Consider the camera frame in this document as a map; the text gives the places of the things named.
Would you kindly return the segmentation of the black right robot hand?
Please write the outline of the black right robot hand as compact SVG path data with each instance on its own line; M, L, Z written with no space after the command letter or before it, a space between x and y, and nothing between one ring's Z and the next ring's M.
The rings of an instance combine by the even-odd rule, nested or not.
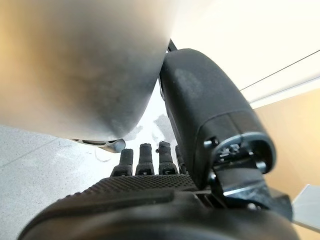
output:
M264 179L276 148L247 100L208 57L166 54L160 86L177 140L181 173L160 143L159 174L149 147L132 152L109 178L56 201L21 231L21 240L296 240L288 195Z

